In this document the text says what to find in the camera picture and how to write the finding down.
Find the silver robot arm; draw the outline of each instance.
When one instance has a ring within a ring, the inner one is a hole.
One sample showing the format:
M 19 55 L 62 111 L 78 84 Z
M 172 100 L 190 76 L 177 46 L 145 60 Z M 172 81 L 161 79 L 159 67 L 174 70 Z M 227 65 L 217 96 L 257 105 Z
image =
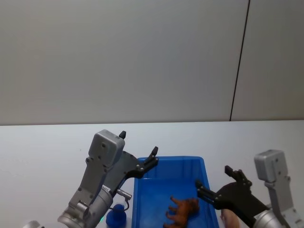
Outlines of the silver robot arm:
M 294 208 L 290 177 L 283 151 L 269 150 L 255 156 L 258 178 L 265 181 L 271 205 L 264 205 L 252 195 L 249 181 L 242 170 L 225 167 L 225 173 L 235 182 L 213 192 L 197 180 L 198 197 L 215 209 L 229 209 L 250 228 L 304 228 L 304 222 Z
M 80 186 L 69 201 L 68 207 L 58 218 L 59 224 L 50 228 L 95 228 L 109 210 L 116 194 L 131 195 L 120 189 L 128 178 L 141 178 L 158 163 L 158 148 L 140 162 L 133 155 L 123 151 L 126 132 L 119 136 L 102 130 L 95 134 L 86 170 Z M 23 228 L 44 228 L 37 221 L 31 221 Z
M 286 159 L 283 151 L 269 150 L 255 156 L 257 176 L 265 181 L 271 209 L 255 216 L 254 228 L 304 228 L 294 208 Z

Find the blue tray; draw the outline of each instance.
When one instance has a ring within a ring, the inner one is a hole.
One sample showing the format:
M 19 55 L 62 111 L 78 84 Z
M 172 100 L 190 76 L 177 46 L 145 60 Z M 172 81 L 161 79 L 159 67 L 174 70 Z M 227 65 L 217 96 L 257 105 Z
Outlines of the blue tray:
M 170 200 L 197 197 L 195 180 L 209 188 L 204 160 L 201 157 L 159 157 L 158 165 L 142 179 L 135 179 L 132 228 L 162 228 Z M 190 218 L 188 228 L 219 228 L 214 208 L 200 199 L 199 214 Z

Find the blue plastic bin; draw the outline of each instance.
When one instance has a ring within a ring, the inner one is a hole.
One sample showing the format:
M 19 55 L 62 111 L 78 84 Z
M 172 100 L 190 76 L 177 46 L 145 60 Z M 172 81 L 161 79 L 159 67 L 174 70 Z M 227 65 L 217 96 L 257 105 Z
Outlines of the blue plastic bin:
M 142 179 L 135 179 L 132 228 L 162 228 L 164 223 L 173 223 L 165 216 L 168 206 L 174 206 L 170 196 L 179 200 L 197 197 L 196 179 L 209 188 L 201 157 L 159 157 L 155 168 Z M 219 228 L 214 208 L 201 199 L 199 208 L 199 214 L 189 219 L 187 227 Z

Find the gray wall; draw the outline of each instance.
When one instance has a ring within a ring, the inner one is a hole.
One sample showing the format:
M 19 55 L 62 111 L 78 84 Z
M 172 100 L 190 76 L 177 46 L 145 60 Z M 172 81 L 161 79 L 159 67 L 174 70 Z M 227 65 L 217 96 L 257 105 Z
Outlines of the gray wall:
M 247 5 L 0 1 L 0 124 L 228 121 Z M 251 1 L 232 120 L 303 118 L 303 12 Z
M 232 120 L 304 119 L 304 1 L 250 4 Z

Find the white table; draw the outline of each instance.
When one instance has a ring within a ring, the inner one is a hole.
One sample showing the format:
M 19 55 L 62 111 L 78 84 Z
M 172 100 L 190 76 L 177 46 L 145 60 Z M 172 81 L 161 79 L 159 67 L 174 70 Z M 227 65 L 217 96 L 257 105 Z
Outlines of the white table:
M 258 180 L 254 155 L 268 149 L 285 151 L 294 204 L 304 217 L 304 121 L 217 123 L 130 123 L 0 127 L 0 226 L 21 228 L 36 219 L 53 223 L 66 208 L 82 179 L 93 135 L 107 129 L 127 131 L 125 150 L 136 157 L 154 146 L 162 155 L 196 155 L 205 160 L 210 188 L 232 181 L 224 166 L 242 169 L 252 192 L 269 203 Z M 133 180 L 122 187 L 133 193 Z M 115 202 L 123 202 L 116 196 Z M 131 227 L 132 206 L 127 211 Z M 105 222 L 98 228 L 105 227 Z

